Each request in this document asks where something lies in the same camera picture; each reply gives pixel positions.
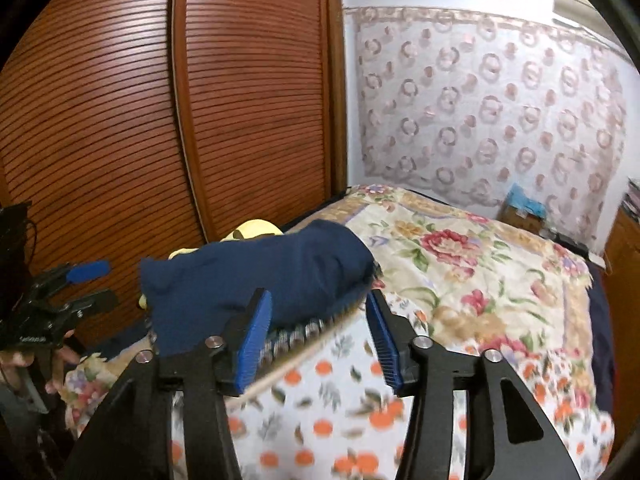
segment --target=bed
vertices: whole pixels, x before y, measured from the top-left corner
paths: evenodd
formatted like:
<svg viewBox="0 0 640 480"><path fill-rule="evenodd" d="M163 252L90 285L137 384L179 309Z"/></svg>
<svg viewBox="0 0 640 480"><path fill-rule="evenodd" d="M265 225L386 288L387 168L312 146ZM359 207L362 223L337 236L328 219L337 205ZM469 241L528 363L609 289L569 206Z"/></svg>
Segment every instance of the bed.
<svg viewBox="0 0 640 480"><path fill-rule="evenodd" d="M500 349L553 422L583 479L609 459L614 428L596 406L584 261L497 221L407 190L355 187L315 218L340 222L383 270L374 283L417 333L448 349ZM63 399L78 433L143 339L68 373ZM362 308L228 404L245 480L393 478L411 409L385 385ZM186 476L182 399L172 413L177 478ZM465 397L456 396L450 480L463 478Z"/></svg>

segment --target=navy blue cloth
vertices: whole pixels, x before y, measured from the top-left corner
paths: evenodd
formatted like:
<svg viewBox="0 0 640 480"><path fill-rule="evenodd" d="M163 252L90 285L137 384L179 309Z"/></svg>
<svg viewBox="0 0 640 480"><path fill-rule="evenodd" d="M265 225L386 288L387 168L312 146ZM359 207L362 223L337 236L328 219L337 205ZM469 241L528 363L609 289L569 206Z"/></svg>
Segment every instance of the navy blue cloth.
<svg viewBox="0 0 640 480"><path fill-rule="evenodd" d="M600 268L587 262L593 286L588 290L591 331L593 332L593 360L591 369L596 384L596 406L613 413L613 384L616 374L613 331L609 317L609 302L602 286Z"/></svg>
<svg viewBox="0 0 640 480"><path fill-rule="evenodd" d="M272 328L338 314L363 296L374 259L348 228L315 220L300 232L208 244L171 260L140 262L162 355L187 352L242 312L256 288L273 297Z"/></svg>
<svg viewBox="0 0 640 480"><path fill-rule="evenodd" d="M141 340L146 336L147 332L148 329L146 328L145 320L139 319L134 324L129 325L124 330L118 332L115 336L92 346L84 353L84 355L89 356L98 352L101 357L113 359L125 348L128 348L133 345L133 343Z"/></svg>

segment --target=slatted wooden door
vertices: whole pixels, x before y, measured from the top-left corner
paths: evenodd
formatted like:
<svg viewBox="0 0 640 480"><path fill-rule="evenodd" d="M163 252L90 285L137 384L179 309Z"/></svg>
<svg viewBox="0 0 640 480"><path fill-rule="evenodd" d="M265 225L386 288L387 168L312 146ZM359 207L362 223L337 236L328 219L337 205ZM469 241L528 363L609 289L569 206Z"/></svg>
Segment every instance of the slatted wooden door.
<svg viewBox="0 0 640 480"><path fill-rule="evenodd" d="M347 79L344 60L342 0L328 0L329 59L331 68L332 194L347 189Z"/></svg>
<svg viewBox="0 0 640 480"><path fill-rule="evenodd" d="M120 306L79 328L93 343L140 316L138 263L203 238L174 125L168 0L52 0L0 73L0 166L33 201L32 270L106 258Z"/></svg>
<svg viewBox="0 0 640 480"><path fill-rule="evenodd" d="M32 271L138 262L289 222L330 194L326 0L52 0L0 72L0 203L33 201Z"/></svg>
<svg viewBox="0 0 640 480"><path fill-rule="evenodd" d="M330 195L326 0L186 0L193 135L215 231Z"/></svg>

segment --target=finger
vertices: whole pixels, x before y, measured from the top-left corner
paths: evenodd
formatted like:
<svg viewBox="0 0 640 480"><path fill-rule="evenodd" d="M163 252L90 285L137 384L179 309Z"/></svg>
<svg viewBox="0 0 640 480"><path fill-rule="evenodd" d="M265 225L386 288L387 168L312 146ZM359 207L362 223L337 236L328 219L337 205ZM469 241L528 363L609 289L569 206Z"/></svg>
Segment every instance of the finger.
<svg viewBox="0 0 640 480"><path fill-rule="evenodd" d="M53 381L48 381L47 384L44 385L44 389L49 395L52 395L57 391Z"/></svg>
<svg viewBox="0 0 640 480"><path fill-rule="evenodd" d="M56 350L56 354L65 362L77 365L80 362L80 356L68 346L63 346Z"/></svg>
<svg viewBox="0 0 640 480"><path fill-rule="evenodd" d="M23 354L22 352L16 352L14 354L14 364L21 367L31 366L33 364L34 358L34 354Z"/></svg>
<svg viewBox="0 0 640 480"><path fill-rule="evenodd" d="M65 362L58 352L55 352L51 360L51 380L49 381L55 391L61 390L65 381Z"/></svg>

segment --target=black cable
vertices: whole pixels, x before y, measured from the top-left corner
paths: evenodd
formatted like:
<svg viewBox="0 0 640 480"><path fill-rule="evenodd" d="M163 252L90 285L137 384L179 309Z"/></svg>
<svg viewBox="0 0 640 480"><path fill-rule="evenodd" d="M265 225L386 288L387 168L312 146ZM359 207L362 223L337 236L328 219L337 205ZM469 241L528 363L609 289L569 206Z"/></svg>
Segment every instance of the black cable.
<svg viewBox="0 0 640 480"><path fill-rule="evenodd" d="M27 218L27 223L31 224L33 227L33 248L31 249L31 256L29 258L29 261L27 262L27 267L29 267L31 265L31 262L33 261L33 257L36 254L36 244L38 243L38 228L36 227L36 223L30 218Z"/></svg>

